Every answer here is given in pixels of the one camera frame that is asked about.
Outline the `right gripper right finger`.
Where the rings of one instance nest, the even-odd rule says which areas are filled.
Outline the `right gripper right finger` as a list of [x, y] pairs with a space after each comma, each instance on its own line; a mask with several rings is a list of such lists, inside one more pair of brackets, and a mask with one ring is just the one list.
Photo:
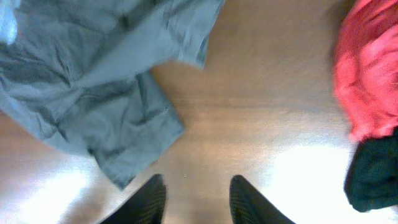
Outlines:
[[231, 179], [229, 206], [234, 224], [295, 224], [241, 175]]

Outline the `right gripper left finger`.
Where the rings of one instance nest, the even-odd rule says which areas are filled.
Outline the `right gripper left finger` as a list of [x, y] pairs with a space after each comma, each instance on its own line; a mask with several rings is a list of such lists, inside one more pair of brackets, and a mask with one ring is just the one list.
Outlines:
[[99, 224], [161, 224], [166, 199], [163, 176], [155, 174]]

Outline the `grey cargo shorts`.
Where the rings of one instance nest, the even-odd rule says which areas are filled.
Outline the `grey cargo shorts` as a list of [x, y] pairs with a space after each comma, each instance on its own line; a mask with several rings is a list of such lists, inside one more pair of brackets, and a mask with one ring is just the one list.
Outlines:
[[152, 77], [205, 64], [221, 0], [1, 2], [1, 110], [124, 189], [183, 133]]

